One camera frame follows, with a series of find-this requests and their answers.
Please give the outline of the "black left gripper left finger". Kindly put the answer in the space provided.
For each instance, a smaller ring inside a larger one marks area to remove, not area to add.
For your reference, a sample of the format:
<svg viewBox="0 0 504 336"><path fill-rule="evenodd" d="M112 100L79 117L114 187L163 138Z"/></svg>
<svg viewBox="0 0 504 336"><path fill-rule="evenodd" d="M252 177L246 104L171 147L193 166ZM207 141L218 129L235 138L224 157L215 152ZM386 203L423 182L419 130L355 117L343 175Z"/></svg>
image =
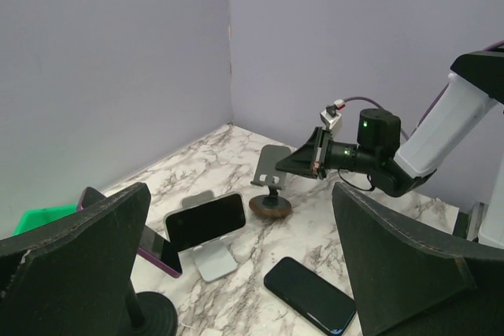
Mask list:
<svg viewBox="0 0 504 336"><path fill-rule="evenodd" d="M1 242L3 335L115 335L150 206L145 183Z"/></svg>

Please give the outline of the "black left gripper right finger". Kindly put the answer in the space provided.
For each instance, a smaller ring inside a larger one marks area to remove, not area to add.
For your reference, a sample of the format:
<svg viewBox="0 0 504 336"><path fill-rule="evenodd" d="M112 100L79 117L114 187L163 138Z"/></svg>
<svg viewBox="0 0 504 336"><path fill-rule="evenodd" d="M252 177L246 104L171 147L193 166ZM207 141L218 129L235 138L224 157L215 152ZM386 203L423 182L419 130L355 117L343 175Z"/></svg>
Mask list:
<svg viewBox="0 0 504 336"><path fill-rule="evenodd" d="M503 251L337 183L332 206L364 335L501 335Z"/></svg>

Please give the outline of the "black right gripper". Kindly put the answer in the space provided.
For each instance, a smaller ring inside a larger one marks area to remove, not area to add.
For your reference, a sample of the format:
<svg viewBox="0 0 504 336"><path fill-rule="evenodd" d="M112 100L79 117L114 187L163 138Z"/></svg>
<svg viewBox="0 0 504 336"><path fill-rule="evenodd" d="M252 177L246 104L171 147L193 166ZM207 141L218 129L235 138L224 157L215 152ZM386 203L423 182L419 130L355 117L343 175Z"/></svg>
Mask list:
<svg viewBox="0 0 504 336"><path fill-rule="evenodd" d="M325 179L329 170L355 170L355 144L335 142L332 133L322 127L315 128L314 136L314 145L306 143L279 160L276 170L307 179Z"/></svg>

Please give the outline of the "black phone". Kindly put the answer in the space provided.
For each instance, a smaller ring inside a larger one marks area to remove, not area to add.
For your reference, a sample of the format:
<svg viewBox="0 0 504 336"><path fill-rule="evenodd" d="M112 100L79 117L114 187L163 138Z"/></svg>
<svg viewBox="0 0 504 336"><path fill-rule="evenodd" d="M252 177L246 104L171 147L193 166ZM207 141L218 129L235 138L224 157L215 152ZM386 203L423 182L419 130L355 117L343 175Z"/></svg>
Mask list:
<svg viewBox="0 0 504 336"><path fill-rule="evenodd" d="M354 300L297 260L282 258L265 287L326 335L342 335L357 313Z"/></svg>

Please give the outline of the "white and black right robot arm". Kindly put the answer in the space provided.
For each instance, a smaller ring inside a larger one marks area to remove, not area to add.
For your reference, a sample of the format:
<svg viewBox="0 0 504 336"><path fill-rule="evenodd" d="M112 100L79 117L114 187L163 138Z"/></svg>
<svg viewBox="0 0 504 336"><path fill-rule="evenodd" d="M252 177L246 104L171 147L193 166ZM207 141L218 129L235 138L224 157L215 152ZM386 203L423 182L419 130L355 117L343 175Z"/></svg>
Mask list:
<svg viewBox="0 0 504 336"><path fill-rule="evenodd" d="M308 141L276 163L280 172L324 179L329 170L356 172L371 189L399 198L429 180L450 152L503 102L503 45L459 56L447 85L404 142L401 120L378 104L359 115L355 144L336 142L333 131L347 100L320 114Z"/></svg>

